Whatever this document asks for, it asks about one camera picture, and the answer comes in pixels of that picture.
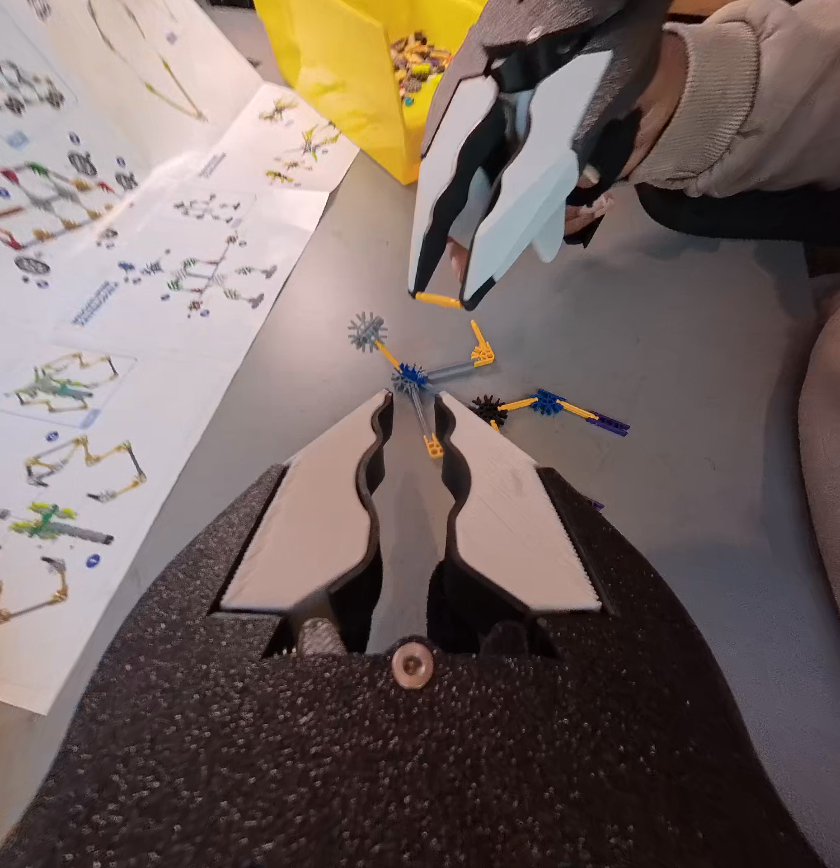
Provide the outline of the person's right hand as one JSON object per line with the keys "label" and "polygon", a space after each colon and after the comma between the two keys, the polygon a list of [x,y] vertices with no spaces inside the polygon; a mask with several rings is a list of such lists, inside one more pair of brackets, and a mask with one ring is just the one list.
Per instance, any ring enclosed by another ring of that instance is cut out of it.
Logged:
{"label": "person's right hand", "polygon": [[681,100],[687,73],[685,44],[676,33],[665,29],[656,72],[636,103],[640,124],[631,155],[619,174],[619,180],[630,179],[663,134]]}

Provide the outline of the multicolour rod and connector assembly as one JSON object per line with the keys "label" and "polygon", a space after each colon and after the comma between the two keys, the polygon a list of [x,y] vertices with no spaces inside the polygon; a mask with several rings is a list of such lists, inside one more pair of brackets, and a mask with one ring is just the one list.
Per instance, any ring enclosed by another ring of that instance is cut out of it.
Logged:
{"label": "multicolour rod and connector assembly", "polygon": [[[426,372],[422,367],[399,361],[382,341],[374,342],[373,346],[382,353],[394,369],[391,384],[398,392],[410,398],[428,456],[434,461],[442,459],[444,450],[427,418],[421,397],[422,392],[430,390],[437,380],[458,377],[491,363],[493,353],[481,346],[479,350],[474,352],[470,362]],[[619,437],[626,437],[631,430],[631,426],[623,421],[595,410],[581,408],[566,400],[565,397],[542,388],[519,400],[504,401],[496,396],[482,395],[469,403],[469,410],[487,426],[495,430],[501,430],[509,415],[522,409],[529,409],[545,417],[554,417],[562,412],[568,412],[581,418],[589,425]]]}

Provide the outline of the grey connector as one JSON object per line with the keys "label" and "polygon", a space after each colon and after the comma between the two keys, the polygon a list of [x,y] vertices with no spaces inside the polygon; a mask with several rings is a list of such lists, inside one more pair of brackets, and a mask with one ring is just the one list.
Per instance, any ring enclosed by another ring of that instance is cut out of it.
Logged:
{"label": "grey connector", "polygon": [[349,323],[349,342],[362,353],[379,352],[389,364],[400,372],[401,363],[385,345],[388,328],[382,316],[372,311],[358,313]]}

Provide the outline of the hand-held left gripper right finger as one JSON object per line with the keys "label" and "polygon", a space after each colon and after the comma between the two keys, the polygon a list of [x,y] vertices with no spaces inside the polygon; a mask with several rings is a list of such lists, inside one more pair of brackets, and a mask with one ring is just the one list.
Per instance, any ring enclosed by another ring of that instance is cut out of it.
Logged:
{"label": "hand-held left gripper right finger", "polygon": [[457,653],[501,625],[597,614],[603,597],[567,528],[563,483],[448,392],[435,398],[441,480],[452,496],[445,554],[434,575],[434,635]]}

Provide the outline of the pile of toy pieces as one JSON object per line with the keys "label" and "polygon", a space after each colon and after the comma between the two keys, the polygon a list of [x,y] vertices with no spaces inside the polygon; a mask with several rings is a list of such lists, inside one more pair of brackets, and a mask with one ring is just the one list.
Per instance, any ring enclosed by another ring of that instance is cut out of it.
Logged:
{"label": "pile of toy pieces", "polygon": [[423,87],[444,74],[453,55],[449,49],[431,42],[423,30],[415,30],[390,44],[394,80],[405,107],[414,105]]}

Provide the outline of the yellow plastic bin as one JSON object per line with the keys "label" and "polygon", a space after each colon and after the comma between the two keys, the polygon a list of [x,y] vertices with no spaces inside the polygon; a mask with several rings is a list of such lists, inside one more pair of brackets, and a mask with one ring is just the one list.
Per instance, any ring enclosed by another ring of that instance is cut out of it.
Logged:
{"label": "yellow plastic bin", "polygon": [[427,83],[414,105],[400,100],[390,44],[415,30],[454,53],[482,1],[256,1],[285,81],[404,185],[419,172],[432,97]]}

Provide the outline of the person's torso in beige sweater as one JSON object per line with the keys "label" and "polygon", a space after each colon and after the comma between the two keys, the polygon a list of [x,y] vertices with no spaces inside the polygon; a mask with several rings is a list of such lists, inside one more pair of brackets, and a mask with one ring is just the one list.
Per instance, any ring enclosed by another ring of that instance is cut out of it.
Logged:
{"label": "person's torso in beige sweater", "polygon": [[798,436],[809,515],[840,618],[840,292],[807,364]]}

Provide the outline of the white toy instruction sheet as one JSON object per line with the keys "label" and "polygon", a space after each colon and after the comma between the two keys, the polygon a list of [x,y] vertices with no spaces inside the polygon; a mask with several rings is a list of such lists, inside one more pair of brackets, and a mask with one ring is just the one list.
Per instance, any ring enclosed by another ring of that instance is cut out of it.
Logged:
{"label": "white toy instruction sheet", "polygon": [[357,152],[194,2],[0,2],[0,702],[56,703]]}

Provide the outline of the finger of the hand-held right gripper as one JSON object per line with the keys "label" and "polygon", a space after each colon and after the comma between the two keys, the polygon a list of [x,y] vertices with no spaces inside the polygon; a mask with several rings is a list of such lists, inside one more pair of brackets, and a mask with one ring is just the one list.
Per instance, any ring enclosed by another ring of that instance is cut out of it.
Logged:
{"label": "finger of the hand-held right gripper", "polygon": [[503,155],[506,133],[497,82],[487,75],[460,81],[421,161],[408,260],[412,298],[427,292],[458,222],[469,247],[459,300],[481,300],[500,280],[512,248],[512,198],[485,165]]}
{"label": "finger of the hand-held right gripper", "polygon": [[552,262],[564,240],[566,200],[580,176],[575,136],[612,52],[581,53],[526,102],[521,148],[501,174],[498,197],[473,236],[461,304],[473,309],[528,248]]}

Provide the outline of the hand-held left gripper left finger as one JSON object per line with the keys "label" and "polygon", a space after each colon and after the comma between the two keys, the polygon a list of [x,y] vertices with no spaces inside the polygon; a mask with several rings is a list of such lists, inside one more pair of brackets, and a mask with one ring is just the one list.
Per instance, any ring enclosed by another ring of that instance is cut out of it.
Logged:
{"label": "hand-held left gripper left finger", "polygon": [[219,591],[219,614],[277,620],[268,653],[298,649],[326,620],[349,653],[365,653],[382,592],[380,519],[393,394],[383,389],[298,450],[277,474]]}

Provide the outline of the person's right forearm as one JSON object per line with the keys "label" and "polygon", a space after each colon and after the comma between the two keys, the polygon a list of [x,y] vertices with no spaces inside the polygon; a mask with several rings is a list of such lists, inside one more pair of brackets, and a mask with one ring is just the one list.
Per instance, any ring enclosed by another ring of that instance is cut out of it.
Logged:
{"label": "person's right forearm", "polygon": [[668,23],[684,87],[633,184],[692,198],[840,190],[840,1],[733,2]]}

